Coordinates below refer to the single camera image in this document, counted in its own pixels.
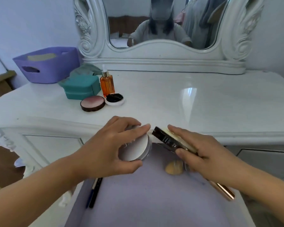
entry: ornate mirror frame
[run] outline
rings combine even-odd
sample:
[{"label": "ornate mirror frame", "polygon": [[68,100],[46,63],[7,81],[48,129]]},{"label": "ornate mirror frame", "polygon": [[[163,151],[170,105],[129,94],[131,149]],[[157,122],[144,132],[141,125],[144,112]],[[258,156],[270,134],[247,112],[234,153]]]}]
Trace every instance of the ornate mirror frame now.
[{"label": "ornate mirror frame", "polygon": [[264,8],[264,0],[228,0],[216,43],[204,50],[175,41],[153,40],[126,49],[113,47],[102,0],[74,0],[81,31],[79,51],[87,63],[109,70],[208,72],[243,74],[252,48],[251,32]]}]

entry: pink blush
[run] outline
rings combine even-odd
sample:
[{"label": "pink blush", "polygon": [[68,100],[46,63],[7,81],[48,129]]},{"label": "pink blush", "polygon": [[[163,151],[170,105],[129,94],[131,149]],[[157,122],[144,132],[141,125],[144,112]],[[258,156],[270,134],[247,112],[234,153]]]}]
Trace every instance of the pink blush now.
[{"label": "pink blush", "polygon": [[101,96],[91,96],[81,101],[81,108],[84,111],[98,111],[105,106],[105,100]]}]

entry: teal jewelry box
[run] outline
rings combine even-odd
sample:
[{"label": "teal jewelry box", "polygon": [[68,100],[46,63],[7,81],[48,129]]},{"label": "teal jewelry box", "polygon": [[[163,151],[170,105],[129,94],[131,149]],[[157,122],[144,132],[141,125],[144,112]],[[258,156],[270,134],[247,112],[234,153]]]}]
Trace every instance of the teal jewelry box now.
[{"label": "teal jewelry box", "polygon": [[83,100],[90,96],[96,96],[100,91],[98,76],[89,74],[72,73],[68,78],[61,80],[59,85],[64,88],[68,99]]}]

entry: white shirt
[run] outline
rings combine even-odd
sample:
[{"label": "white shirt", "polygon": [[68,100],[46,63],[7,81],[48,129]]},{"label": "white shirt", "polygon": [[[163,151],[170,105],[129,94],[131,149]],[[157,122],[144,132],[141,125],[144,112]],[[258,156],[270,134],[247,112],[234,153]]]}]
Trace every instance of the white shirt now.
[{"label": "white shirt", "polygon": [[157,24],[158,34],[154,35],[151,33],[148,24],[149,20],[142,22],[137,27],[136,31],[129,36],[129,38],[134,39],[137,43],[142,43],[144,41],[155,40],[155,39],[167,39],[167,40],[177,41],[180,43],[184,43],[186,41],[191,42],[191,39],[189,36],[187,36],[185,30],[176,23],[174,23],[174,29],[168,35],[163,33],[165,25]]}]

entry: black hair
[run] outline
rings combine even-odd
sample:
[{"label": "black hair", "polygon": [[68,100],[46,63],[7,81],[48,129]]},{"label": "black hair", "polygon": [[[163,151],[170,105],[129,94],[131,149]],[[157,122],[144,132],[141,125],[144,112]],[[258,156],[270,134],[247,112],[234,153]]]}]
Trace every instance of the black hair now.
[{"label": "black hair", "polygon": [[[151,3],[154,4],[158,1],[159,0],[151,0]],[[149,30],[152,34],[154,34],[154,35],[158,34],[156,21],[153,19],[151,13],[150,13],[150,19],[149,19],[148,26],[149,26]],[[170,34],[170,32],[174,29],[174,26],[175,26],[174,9],[172,9],[171,15],[170,15],[169,19],[166,21],[166,24],[163,28],[163,33],[165,33],[166,35]]]}]

